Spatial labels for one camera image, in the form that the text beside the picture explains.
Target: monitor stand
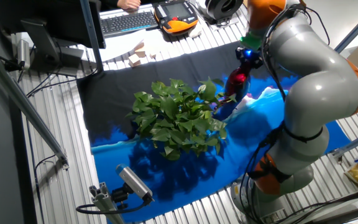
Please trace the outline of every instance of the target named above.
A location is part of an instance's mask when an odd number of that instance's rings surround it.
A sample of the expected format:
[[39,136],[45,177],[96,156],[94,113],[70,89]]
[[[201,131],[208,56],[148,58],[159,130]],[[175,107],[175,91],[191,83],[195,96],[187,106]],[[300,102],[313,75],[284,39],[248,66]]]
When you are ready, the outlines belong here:
[[84,51],[57,47],[45,28],[45,24],[45,22],[35,19],[22,20],[24,29],[37,47],[36,53],[31,58],[30,69],[38,72],[76,76]]

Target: metal table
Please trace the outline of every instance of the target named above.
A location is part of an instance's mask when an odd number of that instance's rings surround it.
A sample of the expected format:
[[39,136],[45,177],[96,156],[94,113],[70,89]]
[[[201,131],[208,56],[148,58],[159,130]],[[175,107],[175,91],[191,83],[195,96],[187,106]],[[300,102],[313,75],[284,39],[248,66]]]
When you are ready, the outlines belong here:
[[[141,62],[154,63],[182,54],[191,54],[200,50],[206,50],[220,45],[235,42],[245,35],[247,27],[246,9],[244,6],[236,12],[239,22],[221,30],[214,30],[204,21],[200,20],[203,32],[194,39],[186,37],[178,39],[171,37],[164,41],[159,30],[150,31],[151,35],[159,38],[161,51],[156,59],[142,58]],[[94,61],[93,51],[82,45],[74,46],[86,51],[85,56]],[[129,54],[108,60],[103,63],[104,70],[118,70],[129,68]],[[89,74],[89,65],[84,62],[82,69],[78,71],[78,77]],[[24,75],[21,88],[25,93],[37,86],[46,74]],[[47,83],[58,83],[74,79],[52,75]],[[64,83],[44,89],[37,93],[30,101],[50,128],[62,148],[67,154],[70,168],[63,170],[56,158],[42,164],[37,170],[40,180],[41,204],[45,223],[106,223],[104,216],[84,215],[77,213],[75,207],[91,203],[91,195],[88,192],[90,185],[98,185],[96,168],[91,155],[88,132],[83,120],[83,109],[76,82]],[[350,139],[358,137],[358,114],[338,121],[341,128]],[[33,154],[35,163],[53,155],[53,152],[42,140],[35,129],[30,125],[29,132],[25,132],[27,151],[29,157]],[[352,161],[358,156],[358,147],[344,154],[344,162],[338,164],[332,156],[323,156],[318,159],[312,167],[314,169],[314,180],[307,187],[282,197],[285,204],[285,212],[278,214],[279,218],[293,213],[303,207],[317,202],[325,202],[334,198],[345,196],[358,191],[353,183],[343,174]],[[37,218],[41,223],[40,206],[34,191],[34,202],[37,210]],[[233,205],[228,187],[218,190],[215,194],[197,200],[182,208],[157,216],[144,223],[243,223],[244,216]]]

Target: person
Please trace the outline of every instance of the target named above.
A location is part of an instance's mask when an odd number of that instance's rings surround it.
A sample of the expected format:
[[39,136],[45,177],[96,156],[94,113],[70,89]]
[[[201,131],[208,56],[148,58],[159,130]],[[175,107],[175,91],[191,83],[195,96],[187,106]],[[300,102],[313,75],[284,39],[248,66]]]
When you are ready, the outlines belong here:
[[140,4],[152,3],[151,0],[101,0],[105,7],[108,9],[121,8],[121,9],[138,9]]

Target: orange device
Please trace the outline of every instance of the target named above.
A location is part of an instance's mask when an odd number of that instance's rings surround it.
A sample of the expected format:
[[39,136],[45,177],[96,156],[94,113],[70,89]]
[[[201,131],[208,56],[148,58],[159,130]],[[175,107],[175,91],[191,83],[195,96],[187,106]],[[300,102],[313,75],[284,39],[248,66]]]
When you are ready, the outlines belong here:
[[196,9],[184,0],[155,4],[154,15],[160,28],[169,34],[188,32],[198,22]]

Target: person's hand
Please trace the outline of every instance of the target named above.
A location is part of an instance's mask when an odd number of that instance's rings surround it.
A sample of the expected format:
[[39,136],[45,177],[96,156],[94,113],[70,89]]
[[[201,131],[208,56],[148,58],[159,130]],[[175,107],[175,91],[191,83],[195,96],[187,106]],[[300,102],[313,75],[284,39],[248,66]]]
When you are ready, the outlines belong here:
[[137,9],[140,6],[140,0],[118,0],[117,6],[121,9]]

